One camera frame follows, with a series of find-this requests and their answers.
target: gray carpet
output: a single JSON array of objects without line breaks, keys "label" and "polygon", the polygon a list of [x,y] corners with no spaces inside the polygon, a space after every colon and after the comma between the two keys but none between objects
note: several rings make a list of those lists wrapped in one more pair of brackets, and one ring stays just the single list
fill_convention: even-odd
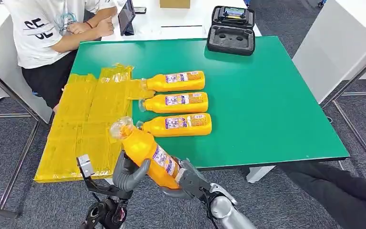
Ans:
[{"label": "gray carpet", "polygon": [[[278,35],[291,56],[295,53],[313,23],[318,2],[309,0],[252,0],[256,23],[263,35]],[[366,89],[359,81],[354,90]],[[339,100],[344,110],[366,138],[366,98],[345,97]],[[19,112],[11,99],[0,103],[0,113]],[[366,155],[336,109],[329,105],[325,112],[334,119],[333,126],[348,151],[350,159],[342,162],[352,173],[366,177]],[[20,152],[33,126],[33,120],[0,119],[0,197],[19,159]],[[37,184],[36,172],[48,131],[42,128],[30,148],[18,181],[8,201],[8,209],[19,210],[18,219],[0,217],[0,229],[73,229],[77,228],[94,199],[83,182]],[[338,167],[337,162],[328,162]],[[246,171],[228,169],[204,172],[209,180],[227,188],[240,203],[239,209],[259,229],[337,229],[337,223],[314,199],[293,184],[275,168],[261,181],[249,184]],[[156,185],[145,179],[134,191],[128,208],[129,229],[204,229],[212,228],[202,206],[196,200],[165,198]]]}]

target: metal table leg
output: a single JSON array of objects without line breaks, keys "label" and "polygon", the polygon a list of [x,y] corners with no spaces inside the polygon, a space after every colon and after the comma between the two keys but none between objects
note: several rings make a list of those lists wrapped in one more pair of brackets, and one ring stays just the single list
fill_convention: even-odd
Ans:
[{"label": "metal table leg", "polygon": [[356,138],[360,142],[361,146],[366,151],[366,142],[361,137],[361,135],[359,134],[359,132],[357,131],[357,129],[354,127],[353,123],[351,123],[350,119],[347,117],[347,115],[343,111],[342,107],[337,103],[336,100],[333,101],[333,104],[335,105],[336,109],[340,112],[340,114],[342,115],[343,119],[346,121],[348,127],[351,129],[351,131],[353,131],[354,136],[356,136]]},{"label": "metal table leg", "polygon": [[44,122],[2,79],[0,79],[0,88],[9,95],[12,99],[18,102],[27,113],[22,114],[0,114],[0,118],[25,118],[25,117],[33,117],[36,120],[36,123],[30,133],[30,136],[26,142],[26,145],[23,149],[23,152],[20,155],[20,159],[16,165],[15,171],[13,172],[9,184],[6,186],[5,191],[0,199],[0,216],[8,217],[8,218],[16,218],[18,216],[17,212],[4,210],[7,200],[12,192],[13,186],[16,182],[16,179],[20,173],[21,166],[26,158],[27,153],[29,152],[29,148],[36,136],[36,133],[40,127],[40,125],[49,128],[50,126]]},{"label": "metal table leg", "polygon": [[27,113],[29,113],[34,119],[36,119],[37,122],[40,122],[42,126],[49,129],[50,126],[44,122],[42,118],[38,114],[36,114],[30,107],[27,105],[8,85],[0,78],[0,88],[6,92],[12,99],[14,99],[16,102],[22,106]]},{"label": "metal table leg", "polygon": [[23,152],[21,153],[20,159],[16,165],[15,172],[12,174],[9,184],[6,186],[5,192],[3,193],[3,196],[0,199],[0,209],[3,209],[6,205],[6,201],[8,200],[8,197],[12,191],[13,185],[15,184],[15,181],[18,178],[20,168],[23,165],[23,162],[24,162],[24,159],[26,158],[27,153],[29,152],[29,148],[34,140],[34,137],[36,136],[39,126],[40,126],[40,122],[36,122],[33,129],[31,130],[29,139],[27,139],[26,145],[24,146]]},{"label": "metal table leg", "polygon": [[[340,96],[366,96],[366,92],[348,92],[348,93],[345,92],[356,80],[360,79],[365,73],[366,73],[366,65],[351,80],[349,80],[335,95],[333,95],[328,101],[326,101],[326,103],[323,104],[322,109],[324,107],[326,107],[330,102],[333,102],[336,109],[339,111],[339,113],[341,114],[341,116],[343,117],[345,122],[347,123],[348,127],[351,129],[354,136],[357,138],[357,140],[359,141],[359,143],[361,144],[361,146],[364,148],[364,150],[366,152],[366,143],[365,143],[364,139],[361,137],[361,135],[359,134],[357,129],[354,127],[353,123],[347,117],[346,113],[343,111],[340,104],[337,103],[337,101],[336,101],[337,98]],[[340,164],[340,167],[342,169],[344,169],[340,161],[339,161],[339,164]]]}]

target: bottle cap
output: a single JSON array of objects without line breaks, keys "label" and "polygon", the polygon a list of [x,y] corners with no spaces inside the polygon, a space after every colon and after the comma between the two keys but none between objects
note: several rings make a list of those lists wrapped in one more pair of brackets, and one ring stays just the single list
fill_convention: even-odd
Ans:
[{"label": "bottle cap", "polygon": [[112,124],[110,127],[110,136],[116,139],[125,139],[132,132],[132,118],[122,117]]},{"label": "bottle cap", "polygon": [[143,121],[138,121],[137,124],[135,125],[138,129],[143,130],[144,127],[144,122]]},{"label": "bottle cap", "polygon": [[138,108],[140,109],[141,112],[146,111],[146,108],[145,108],[145,99],[140,99],[138,101]]},{"label": "bottle cap", "polygon": [[144,79],[144,78],[141,79],[141,87],[144,90],[148,90],[148,86],[146,85],[146,79]]}]

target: black pants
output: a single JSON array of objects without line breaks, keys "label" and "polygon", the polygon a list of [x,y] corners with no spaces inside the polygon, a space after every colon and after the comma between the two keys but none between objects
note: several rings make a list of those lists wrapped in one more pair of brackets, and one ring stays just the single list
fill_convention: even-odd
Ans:
[{"label": "black pants", "polygon": [[278,167],[322,204],[344,229],[366,229],[366,179],[316,162],[285,163]]},{"label": "black pants", "polygon": [[31,69],[21,68],[30,88],[37,92],[51,108],[60,102],[62,88],[68,81],[76,52],[74,50],[49,65]]}]

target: plastic bottle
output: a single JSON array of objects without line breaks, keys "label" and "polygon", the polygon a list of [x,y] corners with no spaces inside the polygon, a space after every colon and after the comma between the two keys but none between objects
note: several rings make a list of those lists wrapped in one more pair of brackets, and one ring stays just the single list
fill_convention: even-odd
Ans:
[{"label": "plastic bottle", "polygon": [[203,71],[158,74],[151,79],[142,79],[142,85],[157,92],[201,90],[205,86],[205,76]]},{"label": "plastic bottle", "polygon": [[138,105],[141,111],[156,113],[199,113],[207,111],[208,96],[205,92],[159,94],[140,100]]},{"label": "plastic bottle", "polygon": [[212,130],[207,113],[156,117],[148,122],[138,121],[137,127],[155,137],[208,135]]},{"label": "plastic bottle", "polygon": [[130,117],[113,123],[110,135],[120,139],[128,157],[140,166],[145,159],[151,160],[148,175],[161,187],[179,188],[174,180],[179,165],[154,140],[153,135],[137,129]]}]

